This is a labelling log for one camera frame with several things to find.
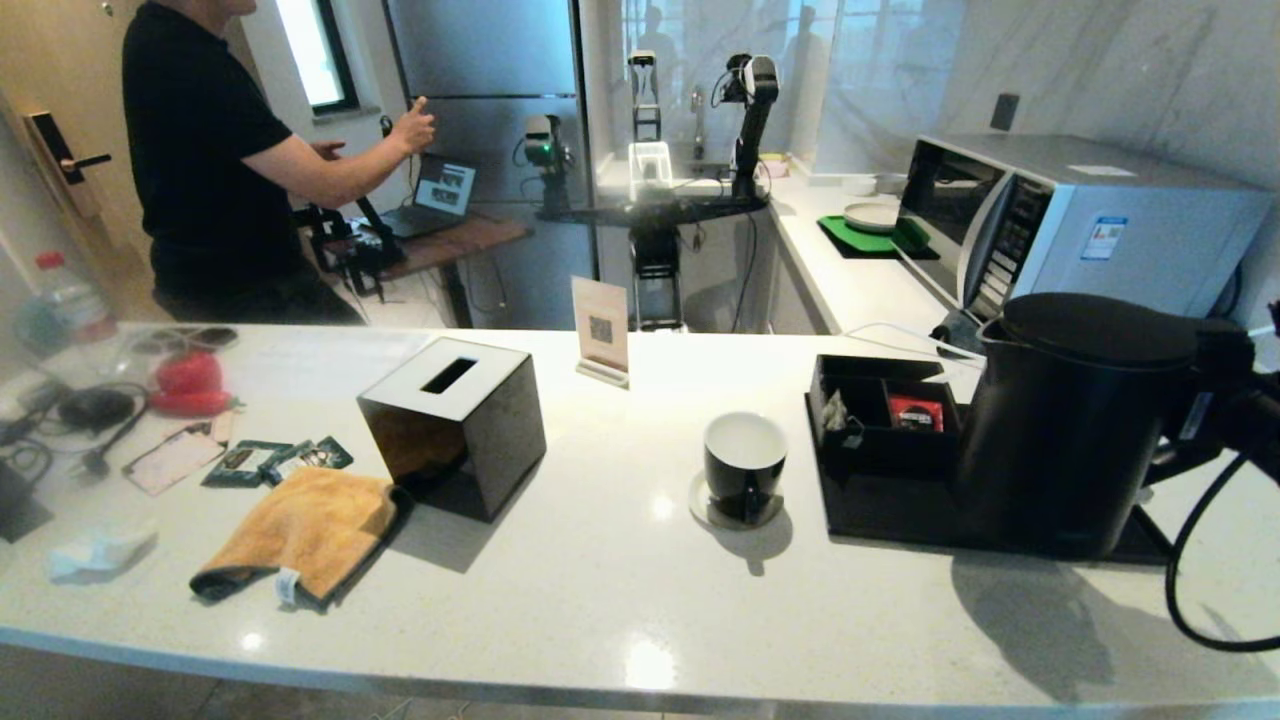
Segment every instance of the microwave control panel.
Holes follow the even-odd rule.
[[[1043,184],[1023,177],[1014,178],[1009,204],[996,228],[991,255],[982,265],[978,295],[969,304],[969,311],[979,319],[989,320],[1004,307],[1027,261],[1051,197],[1052,190]]]

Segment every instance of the black coffee cup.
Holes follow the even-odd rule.
[[[721,415],[703,433],[703,456],[716,510],[756,524],[778,488],[787,459],[782,429],[755,413]]]

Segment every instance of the qr code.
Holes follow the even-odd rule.
[[[591,318],[591,340],[596,342],[604,342],[613,345],[613,323],[608,320],[602,320],[600,318]]]

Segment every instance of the kettle lid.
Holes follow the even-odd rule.
[[[1190,365],[1194,323],[1142,305],[1071,292],[1023,295],[1005,304],[1005,331],[1043,352],[1069,360],[1162,370]]]

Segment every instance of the wall socket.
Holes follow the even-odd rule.
[[[1012,92],[1001,92],[996,99],[996,109],[991,113],[991,127],[1009,132],[1009,128],[1014,127],[1018,100],[1019,96]]]

